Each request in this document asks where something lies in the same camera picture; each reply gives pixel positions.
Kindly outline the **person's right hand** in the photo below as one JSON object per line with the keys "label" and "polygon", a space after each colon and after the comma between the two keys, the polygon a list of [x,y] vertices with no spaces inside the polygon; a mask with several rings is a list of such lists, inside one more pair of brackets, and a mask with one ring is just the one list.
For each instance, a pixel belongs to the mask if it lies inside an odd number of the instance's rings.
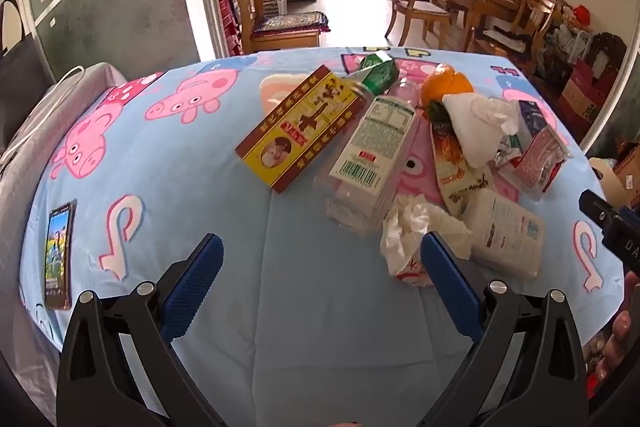
{"label": "person's right hand", "polygon": [[603,359],[598,363],[596,375],[598,383],[601,384],[608,379],[608,376],[622,363],[627,349],[626,341],[630,333],[632,320],[629,313],[634,288],[639,285],[639,277],[632,271],[625,275],[625,298],[615,315],[612,325],[612,334],[603,348]]}

